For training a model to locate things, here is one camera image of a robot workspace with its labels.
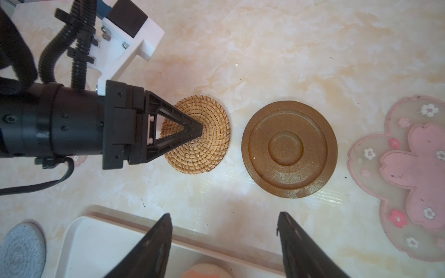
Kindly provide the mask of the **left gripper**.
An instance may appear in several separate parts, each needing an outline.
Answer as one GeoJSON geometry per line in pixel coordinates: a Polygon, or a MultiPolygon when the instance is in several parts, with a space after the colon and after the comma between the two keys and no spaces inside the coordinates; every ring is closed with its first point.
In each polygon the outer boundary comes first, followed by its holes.
{"type": "Polygon", "coordinates": [[[153,92],[117,81],[105,85],[104,170],[148,163],[200,138],[203,124],[153,92]]]}

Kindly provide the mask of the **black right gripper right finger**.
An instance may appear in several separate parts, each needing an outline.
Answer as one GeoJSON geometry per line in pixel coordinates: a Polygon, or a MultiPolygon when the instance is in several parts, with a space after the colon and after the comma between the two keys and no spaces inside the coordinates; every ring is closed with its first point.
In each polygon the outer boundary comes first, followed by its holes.
{"type": "Polygon", "coordinates": [[[288,278],[346,278],[338,267],[287,212],[278,218],[283,266],[288,278]]]}

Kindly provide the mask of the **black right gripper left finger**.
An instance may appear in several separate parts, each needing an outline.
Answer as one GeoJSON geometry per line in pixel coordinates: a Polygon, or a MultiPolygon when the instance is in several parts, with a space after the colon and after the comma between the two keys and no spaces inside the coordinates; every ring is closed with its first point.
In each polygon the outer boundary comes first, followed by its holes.
{"type": "Polygon", "coordinates": [[[164,214],[128,255],[106,276],[108,278],[163,278],[166,273],[173,226],[164,214]]]}

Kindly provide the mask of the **round woven rattan coaster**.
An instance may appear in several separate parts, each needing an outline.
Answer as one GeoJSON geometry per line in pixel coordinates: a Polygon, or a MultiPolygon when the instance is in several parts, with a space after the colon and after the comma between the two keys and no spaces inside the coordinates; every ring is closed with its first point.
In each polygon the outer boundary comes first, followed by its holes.
{"type": "Polygon", "coordinates": [[[175,107],[203,125],[202,135],[165,155],[168,163],[184,174],[212,171],[225,157],[231,138],[228,115],[208,96],[190,96],[175,107]]]}

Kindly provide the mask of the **round brown wooden coaster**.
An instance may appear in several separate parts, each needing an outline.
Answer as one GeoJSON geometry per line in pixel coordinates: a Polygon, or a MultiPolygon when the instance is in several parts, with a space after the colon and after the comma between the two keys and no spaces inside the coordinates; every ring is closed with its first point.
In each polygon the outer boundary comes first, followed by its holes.
{"type": "Polygon", "coordinates": [[[319,191],[338,159],[329,122],[297,101],[277,101],[256,112],[245,127],[241,148],[249,176],[281,198],[304,198],[319,191]]]}

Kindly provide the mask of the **round grey felt coaster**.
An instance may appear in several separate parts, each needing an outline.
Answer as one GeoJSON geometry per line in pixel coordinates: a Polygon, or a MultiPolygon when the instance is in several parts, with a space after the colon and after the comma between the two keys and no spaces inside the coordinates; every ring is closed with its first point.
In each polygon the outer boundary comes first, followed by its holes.
{"type": "Polygon", "coordinates": [[[1,243],[2,278],[40,278],[45,263],[44,234],[33,222],[15,226],[1,243]]]}

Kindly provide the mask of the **pink flower silicone coaster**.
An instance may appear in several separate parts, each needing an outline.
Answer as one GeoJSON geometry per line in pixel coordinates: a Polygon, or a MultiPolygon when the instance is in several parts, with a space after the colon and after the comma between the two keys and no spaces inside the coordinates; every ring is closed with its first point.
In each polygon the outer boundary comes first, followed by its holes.
{"type": "Polygon", "coordinates": [[[389,241],[409,257],[445,259],[445,104],[428,96],[401,99],[383,133],[358,140],[348,152],[356,184],[380,200],[389,241]]]}

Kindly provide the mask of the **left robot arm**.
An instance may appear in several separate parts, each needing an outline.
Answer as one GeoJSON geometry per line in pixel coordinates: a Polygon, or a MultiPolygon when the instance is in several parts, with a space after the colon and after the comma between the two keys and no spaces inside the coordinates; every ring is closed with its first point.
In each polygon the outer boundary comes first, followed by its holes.
{"type": "Polygon", "coordinates": [[[104,170],[143,164],[199,138],[203,126],[156,94],[118,81],[131,61],[149,60],[164,32],[132,1],[101,10],[102,1],[75,1],[57,10],[63,43],[54,42],[36,67],[11,19],[1,13],[1,157],[31,157],[43,168],[69,156],[101,155],[104,170]],[[53,79],[49,56],[66,52],[73,81],[53,79]]]}

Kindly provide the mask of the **peach orange mug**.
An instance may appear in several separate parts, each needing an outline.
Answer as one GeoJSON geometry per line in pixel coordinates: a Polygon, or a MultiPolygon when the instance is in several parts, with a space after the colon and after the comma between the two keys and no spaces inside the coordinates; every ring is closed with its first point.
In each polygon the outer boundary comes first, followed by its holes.
{"type": "Polygon", "coordinates": [[[232,278],[222,267],[214,264],[196,264],[190,267],[181,278],[232,278]]]}

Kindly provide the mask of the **translucent white tray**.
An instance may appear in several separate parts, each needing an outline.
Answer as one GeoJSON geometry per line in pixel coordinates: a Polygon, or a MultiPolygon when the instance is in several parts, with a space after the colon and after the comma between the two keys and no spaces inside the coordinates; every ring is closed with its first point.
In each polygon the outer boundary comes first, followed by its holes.
{"type": "MultiPolygon", "coordinates": [[[[103,278],[154,226],[154,219],[93,206],[76,218],[64,235],[55,276],[57,278],[103,278]]],[[[214,220],[180,224],[172,215],[173,235],[165,276],[180,278],[196,264],[222,267],[233,278],[283,278],[282,256],[223,237],[214,220]]]]}

